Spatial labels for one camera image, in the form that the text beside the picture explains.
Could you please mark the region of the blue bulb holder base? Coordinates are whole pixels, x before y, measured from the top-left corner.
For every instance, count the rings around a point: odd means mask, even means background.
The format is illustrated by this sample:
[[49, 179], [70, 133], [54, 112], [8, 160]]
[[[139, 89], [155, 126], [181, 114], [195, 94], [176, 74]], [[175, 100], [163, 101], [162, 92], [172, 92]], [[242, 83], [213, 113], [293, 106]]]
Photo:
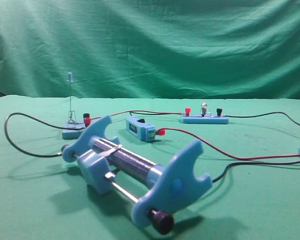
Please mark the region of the blue bulb holder base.
[[222, 115], [223, 110], [221, 108], [216, 109], [216, 114], [209, 113], [208, 115], [202, 116], [201, 114], [191, 114], [191, 108], [186, 107], [184, 114], [180, 117], [182, 124], [213, 124], [213, 125], [227, 125], [229, 118]]

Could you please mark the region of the small glass light bulb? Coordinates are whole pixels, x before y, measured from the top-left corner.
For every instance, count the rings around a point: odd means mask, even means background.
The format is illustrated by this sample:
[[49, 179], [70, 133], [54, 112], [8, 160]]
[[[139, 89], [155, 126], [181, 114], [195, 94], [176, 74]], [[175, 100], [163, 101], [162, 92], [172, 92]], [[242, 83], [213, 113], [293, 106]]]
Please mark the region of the small glass light bulb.
[[208, 113], [208, 104], [204, 102], [201, 104], [200, 114], [202, 117], [205, 117], [207, 113]]

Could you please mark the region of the blue battery holder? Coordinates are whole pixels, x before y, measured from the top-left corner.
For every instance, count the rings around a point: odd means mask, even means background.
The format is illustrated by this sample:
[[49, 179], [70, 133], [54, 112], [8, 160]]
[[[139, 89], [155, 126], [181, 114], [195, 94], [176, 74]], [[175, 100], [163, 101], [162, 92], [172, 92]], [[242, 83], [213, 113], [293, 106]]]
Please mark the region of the blue battery holder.
[[126, 130], [143, 142], [153, 142], [156, 140], [156, 136], [164, 136], [166, 134], [164, 129], [157, 130], [153, 124], [146, 123], [143, 118], [128, 116], [125, 122]]

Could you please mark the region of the blue sliding rheostat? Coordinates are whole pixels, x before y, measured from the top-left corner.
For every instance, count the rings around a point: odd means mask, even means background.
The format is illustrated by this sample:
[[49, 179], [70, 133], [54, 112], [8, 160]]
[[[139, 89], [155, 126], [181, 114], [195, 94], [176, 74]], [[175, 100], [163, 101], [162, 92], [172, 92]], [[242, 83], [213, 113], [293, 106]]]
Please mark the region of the blue sliding rheostat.
[[[152, 225], [166, 235], [174, 227], [173, 213], [191, 205], [212, 187], [209, 174], [199, 178], [194, 175], [196, 159], [203, 153], [202, 143], [193, 140], [162, 166], [122, 147], [117, 137], [107, 138], [105, 130], [111, 122], [106, 115], [90, 124], [76, 142], [62, 147], [62, 158], [77, 162], [85, 182], [99, 195], [116, 188], [130, 198], [136, 226]], [[120, 171], [144, 184], [148, 192], [137, 198], [118, 185], [115, 176]]]

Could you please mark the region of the green backdrop cloth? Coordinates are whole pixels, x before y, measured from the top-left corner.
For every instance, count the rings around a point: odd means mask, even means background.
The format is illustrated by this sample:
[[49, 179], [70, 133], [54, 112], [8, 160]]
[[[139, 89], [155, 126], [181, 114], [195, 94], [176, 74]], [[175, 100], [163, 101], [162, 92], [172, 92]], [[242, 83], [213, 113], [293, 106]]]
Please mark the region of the green backdrop cloth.
[[0, 0], [0, 97], [300, 99], [300, 0]]

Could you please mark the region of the green table cloth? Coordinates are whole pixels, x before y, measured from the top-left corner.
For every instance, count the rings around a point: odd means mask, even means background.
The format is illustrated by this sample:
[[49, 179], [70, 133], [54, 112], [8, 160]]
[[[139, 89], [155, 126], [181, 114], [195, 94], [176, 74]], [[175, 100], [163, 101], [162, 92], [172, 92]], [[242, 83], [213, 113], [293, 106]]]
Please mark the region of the green table cloth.
[[[61, 131], [23, 117], [29, 114], [62, 126], [70, 99], [0, 97], [0, 240], [160, 240], [152, 227], [137, 228], [131, 203], [112, 191], [99, 196], [90, 189], [74, 164], [48, 155], [65, 144]], [[196, 113], [200, 99], [73, 98], [77, 116], [93, 117], [127, 110]], [[227, 125], [181, 124], [178, 115], [121, 114], [107, 128], [124, 147], [166, 165], [193, 132], [239, 157], [286, 155], [300, 147], [300, 100], [209, 99], [211, 111], [230, 115]], [[34, 158], [15, 150], [6, 140], [4, 121], [12, 140]], [[141, 141], [126, 130], [134, 116], [153, 124], [165, 135]], [[243, 165], [193, 205], [175, 214], [168, 240], [300, 240], [300, 165]]]

